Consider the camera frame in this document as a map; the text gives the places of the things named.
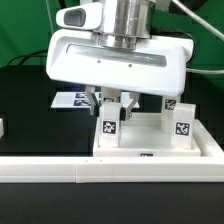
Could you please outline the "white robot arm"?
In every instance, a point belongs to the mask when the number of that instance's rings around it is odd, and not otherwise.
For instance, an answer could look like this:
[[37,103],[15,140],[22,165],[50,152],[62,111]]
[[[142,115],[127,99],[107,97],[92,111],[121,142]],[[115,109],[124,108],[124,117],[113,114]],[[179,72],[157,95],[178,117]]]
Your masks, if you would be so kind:
[[86,86],[95,116],[105,104],[116,105],[109,94],[98,102],[99,86],[133,94],[177,97],[184,91],[186,63],[195,53],[194,40],[179,30],[153,28],[153,12],[180,8],[224,41],[224,33],[203,20],[180,0],[91,0],[57,12],[59,30],[50,40],[46,71],[53,80]]

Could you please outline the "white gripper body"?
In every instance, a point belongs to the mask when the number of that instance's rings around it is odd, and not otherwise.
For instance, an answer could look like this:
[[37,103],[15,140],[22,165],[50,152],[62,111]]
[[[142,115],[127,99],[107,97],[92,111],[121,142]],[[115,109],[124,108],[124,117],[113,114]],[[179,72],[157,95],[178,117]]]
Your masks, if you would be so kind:
[[176,97],[192,39],[152,35],[152,3],[88,3],[56,14],[46,72],[53,80]]

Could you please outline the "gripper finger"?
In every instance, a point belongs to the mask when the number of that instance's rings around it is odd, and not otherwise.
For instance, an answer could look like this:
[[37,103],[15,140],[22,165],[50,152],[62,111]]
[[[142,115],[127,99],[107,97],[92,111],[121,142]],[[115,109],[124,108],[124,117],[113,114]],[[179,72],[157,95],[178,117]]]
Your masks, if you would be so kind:
[[85,92],[86,92],[87,98],[89,100],[89,103],[91,105],[90,114],[93,116],[98,116],[99,115],[99,102],[95,95],[95,87],[94,86],[86,86]]
[[135,92],[123,92],[122,93],[122,103],[123,103],[123,120],[129,120],[132,116],[132,109],[134,107],[138,108],[140,94]]

